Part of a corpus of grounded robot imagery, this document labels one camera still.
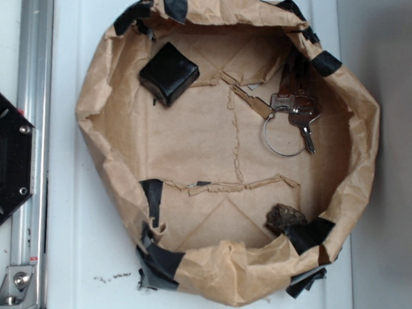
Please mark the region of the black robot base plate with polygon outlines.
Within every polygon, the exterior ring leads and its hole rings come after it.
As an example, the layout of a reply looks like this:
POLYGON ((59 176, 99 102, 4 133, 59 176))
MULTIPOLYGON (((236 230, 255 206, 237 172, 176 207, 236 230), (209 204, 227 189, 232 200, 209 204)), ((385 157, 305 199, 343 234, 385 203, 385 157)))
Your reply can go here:
POLYGON ((34 132, 0 92, 0 226, 31 196, 34 132))

